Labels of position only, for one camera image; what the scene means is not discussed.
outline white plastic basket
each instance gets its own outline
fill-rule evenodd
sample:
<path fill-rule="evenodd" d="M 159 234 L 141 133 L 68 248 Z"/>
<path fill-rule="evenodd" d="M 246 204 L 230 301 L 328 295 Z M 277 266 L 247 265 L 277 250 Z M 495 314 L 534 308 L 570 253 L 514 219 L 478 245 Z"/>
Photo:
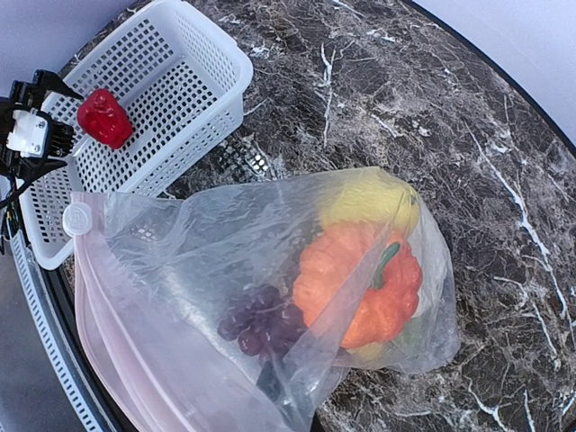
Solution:
<path fill-rule="evenodd" d="M 54 269 L 74 250 L 61 223 L 72 191 L 159 195 L 242 123 L 252 73 L 236 42 L 180 0 L 147 5 L 98 44 L 65 82 L 84 96 L 110 90 L 134 133 L 114 151 L 82 132 L 79 102 L 58 94 L 46 100 L 44 111 L 73 125 L 78 142 L 66 168 L 20 198 L 39 264 Z"/>

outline dark marble surface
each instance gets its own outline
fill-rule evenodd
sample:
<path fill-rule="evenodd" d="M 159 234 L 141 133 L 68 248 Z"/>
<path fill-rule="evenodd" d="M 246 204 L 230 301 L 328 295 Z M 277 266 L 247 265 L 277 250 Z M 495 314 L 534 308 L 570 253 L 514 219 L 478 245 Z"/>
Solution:
<path fill-rule="evenodd" d="M 418 376 L 352 372 L 319 409 L 326 429 L 557 431 L 575 419 L 576 160 L 529 104 L 399 0 L 191 3 L 255 77 L 241 129 L 170 194 L 380 166 L 421 193 L 453 254 L 456 359 Z"/>

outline white wall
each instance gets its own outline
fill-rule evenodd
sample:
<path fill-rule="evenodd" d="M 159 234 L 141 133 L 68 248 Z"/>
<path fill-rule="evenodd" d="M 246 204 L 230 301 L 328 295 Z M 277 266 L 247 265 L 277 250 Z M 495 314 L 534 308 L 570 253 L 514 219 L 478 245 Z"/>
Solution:
<path fill-rule="evenodd" d="M 414 0 L 493 59 L 576 145 L 575 0 Z"/>
<path fill-rule="evenodd" d="M 36 69 L 58 72 L 133 0 L 0 0 L 0 95 Z"/>

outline gray floor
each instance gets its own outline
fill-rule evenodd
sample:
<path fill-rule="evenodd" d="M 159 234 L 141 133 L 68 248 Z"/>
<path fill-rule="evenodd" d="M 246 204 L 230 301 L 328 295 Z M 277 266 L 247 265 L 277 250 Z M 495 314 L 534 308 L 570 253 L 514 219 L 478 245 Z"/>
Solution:
<path fill-rule="evenodd" d="M 11 256 L 0 256 L 0 432 L 83 427 L 36 332 Z"/>

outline yellow fruit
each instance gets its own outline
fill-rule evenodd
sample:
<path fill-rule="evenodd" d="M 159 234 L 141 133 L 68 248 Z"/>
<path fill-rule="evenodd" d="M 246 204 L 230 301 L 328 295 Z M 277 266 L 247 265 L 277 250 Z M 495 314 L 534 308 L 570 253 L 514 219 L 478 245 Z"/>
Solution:
<path fill-rule="evenodd" d="M 320 200 L 319 206 L 323 229 L 341 221 L 389 222 L 394 230 L 410 234 L 419 217 L 416 191 L 378 168 L 355 171 L 336 196 Z"/>
<path fill-rule="evenodd" d="M 369 363 L 381 356 L 383 347 L 383 344 L 373 342 L 360 348 L 348 349 L 348 353 Z"/>

